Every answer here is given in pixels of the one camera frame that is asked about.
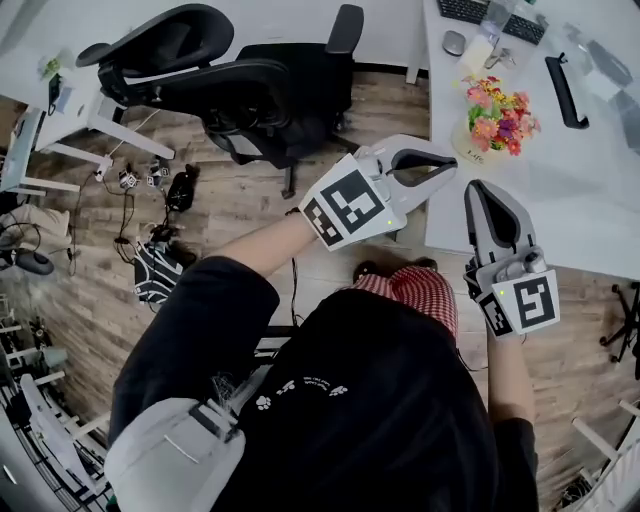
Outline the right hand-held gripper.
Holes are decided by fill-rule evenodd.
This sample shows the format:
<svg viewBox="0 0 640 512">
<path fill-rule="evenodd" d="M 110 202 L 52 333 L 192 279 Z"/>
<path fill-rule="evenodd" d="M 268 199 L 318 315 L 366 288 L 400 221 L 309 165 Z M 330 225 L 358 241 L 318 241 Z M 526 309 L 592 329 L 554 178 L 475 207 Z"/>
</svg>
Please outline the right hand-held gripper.
<svg viewBox="0 0 640 512">
<path fill-rule="evenodd" d="M 480 179 L 467 185 L 464 204 L 476 257 L 467 264 L 464 280 L 489 331 L 499 340 L 557 323 L 556 272 L 534 247 L 527 210 L 506 190 Z"/>
</svg>

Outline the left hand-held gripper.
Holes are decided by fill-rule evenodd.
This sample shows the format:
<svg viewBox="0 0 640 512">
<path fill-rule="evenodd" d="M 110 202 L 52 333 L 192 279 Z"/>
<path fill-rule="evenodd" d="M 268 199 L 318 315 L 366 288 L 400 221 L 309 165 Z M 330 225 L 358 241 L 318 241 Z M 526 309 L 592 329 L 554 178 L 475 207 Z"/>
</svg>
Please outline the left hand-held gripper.
<svg viewBox="0 0 640 512">
<path fill-rule="evenodd" d="M 392 135 L 367 153 L 340 159 L 298 209 L 324 246 L 337 250 L 405 228 L 406 214 L 447 184 L 457 167 L 454 157 L 426 139 Z"/>
</svg>

